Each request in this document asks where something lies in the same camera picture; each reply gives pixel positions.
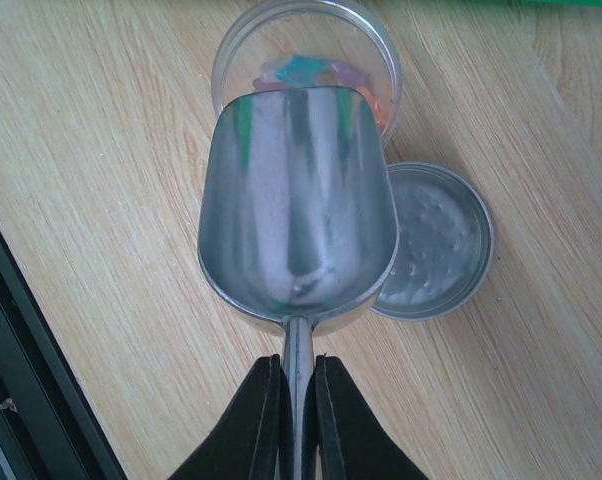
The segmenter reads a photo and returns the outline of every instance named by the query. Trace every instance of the black metal frame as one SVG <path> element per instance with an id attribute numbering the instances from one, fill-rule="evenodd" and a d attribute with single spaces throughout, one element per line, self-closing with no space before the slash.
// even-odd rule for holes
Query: black metal frame
<path id="1" fill-rule="evenodd" d="M 0 479 L 125 479 L 1 234 L 0 449 Z"/>

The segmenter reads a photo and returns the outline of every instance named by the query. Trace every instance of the silver scoop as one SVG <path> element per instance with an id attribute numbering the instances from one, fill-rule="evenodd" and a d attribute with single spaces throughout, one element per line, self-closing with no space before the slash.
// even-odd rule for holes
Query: silver scoop
<path id="1" fill-rule="evenodd" d="M 199 224 L 214 290 L 252 323 L 285 334 L 292 430 L 286 477 L 313 478 L 306 448 L 312 335 L 367 310 L 390 273 L 397 217 L 374 116 L 343 87 L 263 92 L 217 122 Z"/>

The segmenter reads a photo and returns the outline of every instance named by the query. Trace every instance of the light wood tabletop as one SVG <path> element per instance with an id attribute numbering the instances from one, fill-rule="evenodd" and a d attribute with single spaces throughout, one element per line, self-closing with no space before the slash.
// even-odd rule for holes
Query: light wood tabletop
<path id="1" fill-rule="evenodd" d="M 0 228 L 131 479 L 282 348 L 197 261 L 212 61 L 253 3 L 0 1 Z M 466 178 L 497 249 L 455 313 L 368 313 L 315 351 L 432 479 L 602 480 L 602 10 L 368 6 L 404 72 L 388 161 Z"/>

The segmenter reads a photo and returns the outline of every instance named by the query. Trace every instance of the clear plastic container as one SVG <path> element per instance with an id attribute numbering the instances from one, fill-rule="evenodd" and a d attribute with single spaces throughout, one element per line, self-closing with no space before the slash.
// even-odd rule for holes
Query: clear plastic container
<path id="1" fill-rule="evenodd" d="M 294 56 L 342 61 L 362 73 L 372 94 L 372 99 L 366 98 L 378 102 L 371 106 L 375 114 L 383 116 L 377 125 L 383 145 L 387 144 L 401 99 L 399 57 L 381 20 L 349 0 L 265 1 L 241 15 L 214 59 L 212 102 L 216 114 L 235 98 L 255 91 L 253 81 L 263 77 L 267 62 L 280 63 L 282 58 Z M 329 72 L 315 78 L 315 85 L 344 84 Z"/>

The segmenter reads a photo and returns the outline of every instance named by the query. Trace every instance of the round metal lid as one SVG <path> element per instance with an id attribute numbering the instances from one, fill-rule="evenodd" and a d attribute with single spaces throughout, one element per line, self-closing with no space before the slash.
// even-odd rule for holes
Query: round metal lid
<path id="1" fill-rule="evenodd" d="M 485 279 L 494 251 L 488 209 L 461 177 L 437 165 L 388 167 L 399 219 L 399 251 L 372 310 L 420 321 L 450 313 Z"/>

